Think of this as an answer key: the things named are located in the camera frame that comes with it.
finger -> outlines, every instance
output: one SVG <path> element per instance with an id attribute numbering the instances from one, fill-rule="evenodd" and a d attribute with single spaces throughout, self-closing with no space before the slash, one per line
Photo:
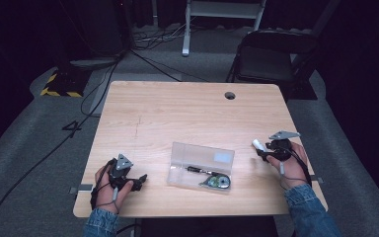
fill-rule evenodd
<path id="1" fill-rule="evenodd" d="M 300 156 L 300 159 L 305 163 L 307 164 L 307 155 L 306 155 L 306 151 L 304 150 L 304 147 L 302 145 L 299 145 L 295 142 L 291 142 L 291 146 L 292 146 L 292 149 L 298 154 L 298 156 Z"/>
<path id="2" fill-rule="evenodd" d="M 273 157 L 273 156 L 270 156 L 270 155 L 268 155 L 268 156 L 266 156 L 266 160 L 273 166 L 273 167 L 275 167 L 276 169 L 278 169 L 279 168 L 279 160 L 277 160 L 275 157 Z"/>
<path id="3" fill-rule="evenodd" d="M 124 187 L 118 192 L 118 195 L 116 197 L 116 203 L 118 206 L 122 205 L 122 202 L 124 201 L 125 197 L 131 192 L 131 189 L 133 188 L 133 182 L 128 181 Z"/>
<path id="4" fill-rule="evenodd" d="M 106 166 L 101 167 L 101 168 L 97 171 L 97 173 L 95 173 L 95 182 L 97 182 L 97 181 L 100 179 L 100 176 L 101 176 L 101 174 L 103 173 L 105 167 L 106 167 Z M 103 175 L 103 177 L 102 177 L 102 180 L 103 180 L 103 181 L 105 181 L 105 180 L 108 179 L 108 173 L 110 172 L 110 169 L 111 169 L 111 165 L 107 166 L 106 173 L 105 173 L 105 174 Z"/>
<path id="5" fill-rule="evenodd" d="M 100 175 L 101 175 L 101 173 L 103 172 L 103 170 L 104 170 L 104 166 L 101 167 L 101 168 L 97 171 L 97 173 L 95 173 L 95 182 L 98 181 L 98 179 L 100 178 Z"/>

gray carpet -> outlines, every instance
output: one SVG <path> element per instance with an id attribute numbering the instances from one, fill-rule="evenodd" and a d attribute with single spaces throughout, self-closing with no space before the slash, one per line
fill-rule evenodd
<path id="1" fill-rule="evenodd" d="M 181 57 L 182 39 L 166 42 L 151 50 L 136 51 L 170 67 L 158 65 L 184 81 L 224 82 L 241 37 L 250 29 L 201 31 L 191 38 L 189 57 Z M 40 96 L 54 68 L 43 72 L 31 85 L 35 99 L 22 111 L 0 139 L 0 199 L 34 164 L 68 134 L 61 128 L 81 121 L 94 99 Z M 94 71 L 85 95 L 104 78 L 107 69 Z M 117 74 L 161 74 L 140 58 L 128 54 Z M 344 236 L 379 236 L 379 190 L 361 165 L 325 101 L 325 84 L 318 73 L 311 78 L 317 101 L 289 101 L 297 130 L 309 154 L 334 217 Z M 44 162 L 37 166 L 8 195 L 0 207 L 0 236 L 81 236 L 85 219 L 73 213 L 71 187 L 82 179 L 98 118 L 89 118 Z M 288 215 L 274 217 L 279 236 L 290 236 L 293 225 Z M 133 223 L 124 219 L 122 226 Z M 121 236 L 129 236 L 129 231 Z"/>

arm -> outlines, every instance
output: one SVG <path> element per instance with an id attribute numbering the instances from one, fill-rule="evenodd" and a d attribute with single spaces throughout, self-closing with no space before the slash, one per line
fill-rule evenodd
<path id="1" fill-rule="evenodd" d="M 307 165 L 304 148 L 294 142 L 292 149 Z M 267 160 L 278 171 L 280 161 L 268 156 Z M 281 181 L 288 187 L 285 191 L 291 218 L 298 236 L 341 236 L 334 220 L 328 215 L 312 188 L 307 184 L 306 177 L 295 158 L 291 157 L 283 163 L 284 174 Z"/>
<path id="2" fill-rule="evenodd" d="M 97 182 L 103 168 L 95 174 Z M 109 175 L 105 173 L 101 179 L 96 208 L 92 210 L 84 227 L 84 236 L 115 236 L 118 229 L 118 213 L 125 197 L 130 193 L 133 182 L 129 181 L 113 201 L 114 190 L 109 184 Z"/>

black cable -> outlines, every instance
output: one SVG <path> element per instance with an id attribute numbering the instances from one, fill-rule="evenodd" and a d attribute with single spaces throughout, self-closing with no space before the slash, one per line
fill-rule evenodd
<path id="1" fill-rule="evenodd" d="M 136 33 L 133 33 L 134 36 L 138 37 L 134 37 L 134 40 L 143 40 L 143 39 L 147 39 L 147 34 L 146 32 L 136 32 Z"/>
<path id="2" fill-rule="evenodd" d="M 157 32 L 155 35 L 148 37 L 146 39 L 139 39 L 140 42 L 149 40 L 146 46 L 136 46 L 133 49 L 135 50 L 153 49 L 157 47 L 158 45 L 160 45 L 161 43 L 170 42 L 170 41 L 176 40 L 177 38 L 183 37 L 184 35 L 181 35 L 183 31 L 184 31 L 183 27 L 179 27 L 175 30 L 171 30 L 172 32 L 171 34 L 165 33 L 165 30 L 164 30 L 164 32 L 161 35 L 154 37 L 158 33 Z"/>
<path id="3" fill-rule="evenodd" d="M 80 65 L 80 64 L 74 64 L 74 63 L 72 63 L 72 65 L 84 71 L 95 71 L 95 70 L 111 67 L 115 65 L 117 60 L 118 58 L 115 58 L 113 61 L 110 61 L 110 62 L 96 63 L 96 64 L 91 64 L 91 65 Z"/>
<path id="4" fill-rule="evenodd" d="M 106 183 L 106 184 L 104 184 L 103 186 L 101 186 L 99 189 L 98 189 L 98 192 L 103 188 L 103 187 L 105 187 L 105 186 L 107 186 L 107 185 L 109 185 L 110 183 Z"/>
<path id="5" fill-rule="evenodd" d="M 309 186 L 312 187 L 312 178 L 310 176 L 309 169 L 307 168 L 307 165 L 304 163 L 304 161 L 297 154 L 297 152 L 295 152 L 292 149 L 286 149 L 286 148 L 280 147 L 280 146 L 278 146 L 278 147 L 287 151 L 288 153 L 290 153 L 290 155 L 297 160 L 297 163 L 300 165 L 301 169 L 303 170 L 304 176 L 306 177 L 307 184 L 309 184 Z"/>
<path id="6" fill-rule="evenodd" d="M 98 181 L 95 183 L 95 189 L 97 191 L 99 191 L 100 189 L 102 189 L 103 187 L 107 185 L 105 184 L 102 187 L 100 187 L 100 183 L 101 183 L 101 180 L 103 179 L 104 173 L 106 172 L 109 165 L 112 165 L 113 163 L 114 163 L 114 160 L 110 160 L 109 162 L 107 162 L 106 166 L 104 166 L 103 172 L 101 172 L 100 177 L 98 178 Z"/>
<path id="7" fill-rule="evenodd" d="M 109 81 L 111 80 L 112 76 L 113 76 L 113 72 L 114 72 L 114 69 L 116 68 L 116 66 L 118 65 L 119 61 L 115 64 L 115 67 L 113 67 L 113 70 L 110 74 L 110 77 L 109 77 Z M 72 131 L 61 141 L 59 142 L 49 153 L 47 153 L 44 157 L 42 157 L 37 163 L 34 164 L 34 166 L 28 170 L 8 191 L 7 193 L 0 199 L 0 206 L 2 205 L 2 203 L 4 202 L 4 200 L 6 199 L 6 197 L 11 193 L 11 191 L 29 174 L 31 173 L 39 164 L 41 164 L 43 161 L 45 161 L 50 155 L 52 155 L 58 148 L 60 148 L 60 146 L 62 146 L 64 144 L 64 142 L 66 142 L 82 125 L 83 123 L 85 123 L 86 120 L 88 120 L 88 118 L 91 117 L 91 114 L 95 111 L 95 109 L 98 107 L 98 105 L 100 104 L 100 102 L 103 100 L 103 97 L 98 101 L 97 105 L 92 109 L 92 111 L 90 112 L 89 115 L 87 115 L 80 123 L 78 126 L 74 127 L 72 129 Z"/>
<path id="8" fill-rule="evenodd" d="M 107 73 L 111 70 L 111 68 L 109 68 L 106 73 L 104 73 L 104 79 L 100 82 L 100 84 L 98 84 L 94 89 L 92 89 L 92 91 L 84 98 L 84 100 L 82 101 L 81 103 L 81 113 L 82 115 L 85 115 L 85 116 L 90 116 L 92 118 L 99 118 L 99 116 L 93 116 L 92 114 L 87 114 L 84 112 L 83 110 L 83 106 L 85 104 L 85 101 L 92 95 L 92 93 L 94 93 L 101 85 L 104 84 L 104 82 L 106 81 L 106 77 L 107 77 Z"/>
<path id="9" fill-rule="evenodd" d="M 134 54 L 135 56 L 139 57 L 140 59 L 142 59 L 143 61 L 145 61 L 146 63 L 148 63 L 149 65 L 151 65 L 152 67 L 156 68 L 158 71 L 162 72 L 163 74 L 167 75 L 168 77 L 178 81 L 178 82 L 183 82 L 182 80 L 180 79 L 177 79 L 173 76 L 171 76 L 170 74 L 166 73 L 165 71 L 163 71 L 162 69 L 160 69 L 159 67 L 157 67 L 156 65 L 153 65 L 153 63 L 149 62 L 149 60 L 146 60 L 144 57 L 140 56 L 139 54 L 137 54 L 136 52 L 134 52 L 133 50 L 130 50 L 130 52 L 132 54 Z"/>
<path id="10" fill-rule="evenodd" d="M 154 62 L 154 63 L 157 63 L 157 64 L 159 64 L 159 65 L 162 65 L 162 66 L 164 66 L 164 67 L 167 67 L 167 68 L 169 68 L 169 69 L 171 69 L 171 70 L 174 70 L 174 71 L 177 71 L 177 72 L 181 72 L 181 73 L 183 73 L 183 74 L 186 74 L 187 76 L 190 76 L 190 77 L 193 77 L 193 78 L 196 78 L 196 79 L 202 80 L 202 81 L 204 81 L 204 82 L 209 82 L 209 81 L 207 81 L 207 80 L 205 80 L 205 79 L 203 79 L 203 78 L 201 78 L 201 77 L 197 77 L 197 76 L 194 76 L 194 75 L 188 74 L 188 73 L 186 73 L 186 72 L 184 72 L 184 71 L 181 71 L 181 70 L 178 70 L 178 69 L 176 69 L 176 68 L 170 67 L 170 66 L 168 66 L 168 65 L 165 65 L 165 64 L 163 64 L 163 63 L 161 63 L 161 62 L 155 61 L 155 60 L 150 59 L 150 58 L 148 58 L 148 57 L 143 57 L 143 58 L 145 58 L 146 60 L 152 61 L 152 62 Z"/>

hole in table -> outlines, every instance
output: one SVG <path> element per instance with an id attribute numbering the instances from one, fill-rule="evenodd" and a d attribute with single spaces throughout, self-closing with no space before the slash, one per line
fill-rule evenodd
<path id="1" fill-rule="evenodd" d="M 226 92 L 224 93 L 224 97 L 226 97 L 227 100 L 235 100 L 236 95 L 233 92 Z"/>

